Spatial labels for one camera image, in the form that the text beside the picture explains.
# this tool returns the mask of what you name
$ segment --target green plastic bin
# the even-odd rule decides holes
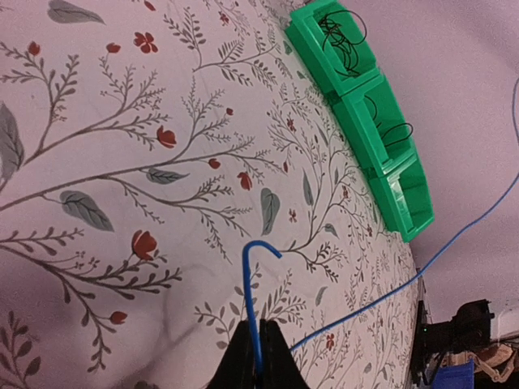
[[[415,239],[434,221],[427,180],[417,154],[387,176],[372,178],[369,185],[386,228],[400,232],[404,242]]]
[[[319,26],[319,21],[327,14],[344,10],[345,8],[335,0],[313,2],[292,12],[292,22],[285,30],[322,93],[332,100],[380,74],[375,55],[366,41],[355,46],[358,64],[354,69],[359,75],[351,76],[347,75],[341,51],[334,48],[329,40],[325,42],[326,36]],[[340,24],[341,32],[350,41],[359,42],[362,39],[362,32],[349,12],[330,15],[328,20]]]
[[[386,134],[393,126],[404,123],[405,119],[383,75],[332,103],[332,110],[368,179],[391,173],[416,154],[411,137],[389,145],[404,139],[410,130],[407,126],[401,126]]]

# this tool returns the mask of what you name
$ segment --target tablecloth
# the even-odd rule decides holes
[[[246,317],[289,344],[409,279],[283,33],[294,0],[0,2],[0,387],[201,388]],[[403,387],[416,288],[294,352]]]

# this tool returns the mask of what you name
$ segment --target blue wire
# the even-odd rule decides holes
[[[258,333],[258,325],[254,314],[254,303],[252,302],[251,289],[251,267],[249,266],[249,250],[254,246],[262,246],[271,253],[281,258],[281,253],[273,246],[264,241],[251,241],[243,247],[242,266],[243,266],[243,293],[245,294],[245,307],[247,308],[247,317],[249,319],[249,328],[251,330],[252,348],[254,350],[255,370],[256,374],[261,376],[263,373],[263,356],[261,354],[260,334]]]
[[[514,130],[516,131],[516,137],[517,137],[517,143],[519,144],[519,127],[517,126],[517,119],[516,119],[516,112],[515,112],[515,106],[516,106],[516,102],[517,102],[517,86],[519,85],[519,79],[517,79],[515,85],[513,86],[513,97],[512,97],[512,121],[513,121],[513,128]],[[431,260],[427,263],[427,265],[422,269],[420,270],[416,276],[412,277],[410,280],[408,280],[407,282],[405,282],[404,284],[400,285],[398,288],[392,290],[391,292],[385,294],[384,296],[376,299],[375,301],[373,301],[372,303],[368,304],[367,306],[364,306],[363,308],[359,309],[359,310],[356,310],[355,312],[351,313],[351,314],[348,314],[347,316],[343,317],[343,318],[339,318],[338,320],[336,320],[335,322],[333,323],[330,323],[328,324],[327,326],[324,326],[322,327],[321,329],[317,330],[317,331],[314,331],[312,332],[310,335],[306,336],[305,338],[303,338],[302,340],[300,340],[299,342],[297,342],[294,346],[292,346],[292,348],[290,349],[290,351],[294,351],[295,349],[303,346],[308,340],[311,340],[321,334],[323,334],[324,332],[334,328],[335,326],[338,326],[339,324],[342,324],[348,320],[350,320],[351,318],[354,318],[356,316],[359,316],[361,313],[373,308],[374,306],[377,306],[378,304],[380,304],[382,301],[385,301],[387,300],[388,298],[390,298],[391,296],[397,294],[398,292],[400,292],[402,289],[405,289],[407,288],[408,286],[410,286],[411,284],[413,284],[414,282],[416,282],[421,276],[423,276],[423,274],[427,271],[427,269],[429,267],[432,266],[432,264],[445,252],[448,250],[448,248],[450,246],[452,246],[454,244],[455,241],[457,241],[457,239],[463,235],[466,231],[468,231],[469,229],[471,229],[472,227],[474,227],[476,224],[478,224],[481,220],[485,219],[488,215],[490,215],[500,204],[501,202],[504,200],[504,198],[506,196],[508,196],[508,194],[512,191],[513,187],[517,184],[517,181],[519,180],[519,172],[517,173],[516,177],[513,179],[512,181],[512,184],[510,184],[510,186],[508,187],[508,189],[499,197],[499,199],[494,203],[494,205],[492,205],[486,212],[484,212],[479,218],[477,218],[476,220],[474,221],[471,221],[470,223],[468,223],[465,227],[463,227],[463,229],[461,229],[456,235],[454,235],[454,237],[447,242],[447,244],[445,246],[443,246],[440,251],[438,251],[432,258]]]

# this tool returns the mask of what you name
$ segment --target green organizer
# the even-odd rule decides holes
[[[435,220],[431,196],[417,154],[369,185],[389,231],[411,242]]]
[[[405,122],[397,99],[383,75],[332,103],[332,111],[368,178],[383,177],[416,154],[416,147],[410,137],[391,146],[384,146],[405,138],[409,128],[401,126],[391,130],[382,140],[386,131]]]
[[[366,41],[355,46],[358,52],[358,65],[355,70],[360,75],[347,77],[337,73],[340,71],[347,74],[341,60],[341,51],[332,47],[329,41],[324,43],[326,36],[319,26],[319,21],[331,12],[344,10],[345,8],[335,0],[314,2],[292,12],[292,22],[285,30],[321,92],[328,99],[343,96],[379,74],[375,55]],[[358,42],[362,39],[362,32],[349,12],[341,12],[329,18],[341,25],[341,32],[350,41]]]
[[[335,0],[318,0],[292,12],[292,22],[285,32],[330,102],[387,229],[399,231],[404,241],[410,242],[435,218],[425,172],[414,141],[411,137],[404,139],[410,131],[407,126],[386,134],[392,127],[405,123],[405,119],[366,41],[355,46],[359,56],[355,70],[359,75],[346,77],[337,73],[346,72],[341,51],[325,41],[319,21],[344,9]],[[349,12],[331,18],[341,25],[340,30],[350,41],[362,38]]]

